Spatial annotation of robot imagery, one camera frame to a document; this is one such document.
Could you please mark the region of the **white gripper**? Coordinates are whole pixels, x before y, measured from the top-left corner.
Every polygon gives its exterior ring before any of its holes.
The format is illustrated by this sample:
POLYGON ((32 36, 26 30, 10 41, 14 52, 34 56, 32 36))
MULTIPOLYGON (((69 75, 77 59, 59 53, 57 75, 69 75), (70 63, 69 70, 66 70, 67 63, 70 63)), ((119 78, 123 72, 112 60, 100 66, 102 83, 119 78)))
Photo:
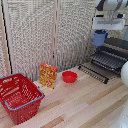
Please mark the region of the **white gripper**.
POLYGON ((122 30, 125 20, 122 18, 106 21, 103 17, 94 17, 92 28, 96 30, 122 30))

